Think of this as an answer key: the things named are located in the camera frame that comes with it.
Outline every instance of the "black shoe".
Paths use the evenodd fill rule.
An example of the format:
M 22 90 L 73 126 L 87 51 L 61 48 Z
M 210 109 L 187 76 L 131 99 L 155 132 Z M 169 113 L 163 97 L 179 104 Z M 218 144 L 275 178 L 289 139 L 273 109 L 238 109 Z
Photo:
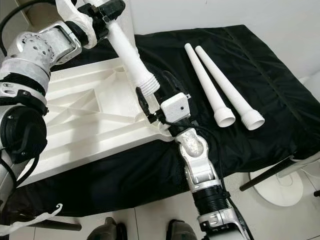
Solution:
M 192 227 L 182 220 L 171 220 L 166 232 L 166 240 L 197 240 Z
M 112 217 L 107 217 L 104 225 L 94 229 L 87 240 L 128 240 L 127 228 L 123 223 L 117 224 Z

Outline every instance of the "white cord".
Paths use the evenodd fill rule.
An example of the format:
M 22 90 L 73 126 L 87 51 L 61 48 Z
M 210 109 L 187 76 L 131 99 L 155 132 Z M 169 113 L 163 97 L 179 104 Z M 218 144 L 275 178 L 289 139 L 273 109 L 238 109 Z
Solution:
M 308 173 L 306 170 L 304 170 L 303 168 L 300 168 L 305 174 L 309 175 L 310 177 L 313 177 L 313 178 L 316 178 L 316 179 L 320 179 L 320 176 L 315 176 L 315 175 L 312 175 L 310 173 Z

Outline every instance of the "black cloth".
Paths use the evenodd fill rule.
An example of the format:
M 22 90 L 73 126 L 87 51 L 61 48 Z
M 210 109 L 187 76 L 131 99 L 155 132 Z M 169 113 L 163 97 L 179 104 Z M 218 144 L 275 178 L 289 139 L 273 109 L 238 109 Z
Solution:
M 277 56 L 244 25 L 136 35 L 140 57 L 154 72 L 170 71 L 191 95 L 192 119 L 216 134 L 225 150 L 225 176 L 252 172 L 294 154 L 307 158 L 320 151 L 320 104 Z M 185 43 L 201 45 L 243 97 L 265 118 L 257 130 L 247 130 L 235 114 L 232 126 L 220 128 L 185 52 Z M 74 67 L 114 58 L 107 41 L 65 65 Z M 217 165 L 212 137 L 210 160 Z M 6 212 L 32 215 L 63 203 L 62 216 L 81 217 L 132 208 L 188 190 L 184 162 L 174 142 L 156 140 L 58 175 L 18 188 Z

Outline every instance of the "white plastic frame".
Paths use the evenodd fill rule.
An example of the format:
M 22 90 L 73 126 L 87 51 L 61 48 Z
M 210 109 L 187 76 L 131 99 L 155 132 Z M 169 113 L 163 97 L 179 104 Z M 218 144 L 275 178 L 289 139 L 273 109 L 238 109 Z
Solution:
M 21 186 L 157 139 L 173 140 L 161 124 L 149 123 L 119 58 L 53 72 L 46 99 L 48 145 Z

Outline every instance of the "white tapered tube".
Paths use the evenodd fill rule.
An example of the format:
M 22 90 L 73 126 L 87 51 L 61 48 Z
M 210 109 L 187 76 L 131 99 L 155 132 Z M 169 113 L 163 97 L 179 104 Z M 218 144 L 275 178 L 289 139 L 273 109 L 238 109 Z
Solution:
M 108 24 L 108 29 L 109 34 L 107 38 L 131 74 L 134 85 L 141 88 L 145 97 L 153 94 L 160 88 L 160 84 L 155 76 L 147 70 L 136 50 L 115 20 L 112 20 Z
M 235 115 L 232 113 L 231 109 L 225 105 L 224 101 L 220 97 L 217 89 L 212 83 L 206 70 L 202 66 L 192 46 L 189 43 L 187 43 L 186 45 L 184 45 L 184 49 L 186 50 L 186 53 L 189 56 L 189 59 L 192 63 L 196 75 L 199 78 L 204 93 L 209 100 L 209 103 L 214 112 L 214 119 L 216 123 L 221 128 L 225 128 L 232 125 L 236 120 Z
M 255 130 L 261 127 L 265 123 L 265 119 L 261 116 L 261 114 L 249 105 L 249 103 L 231 84 L 231 82 L 226 78 L 223 72 L 217 67 L 217 65 L 212 61 L 212 59 L 207 55 L 201 46 L 197 46 L 195 51 L 241 116 L 241 121 L 245 127 L 248 130 Z

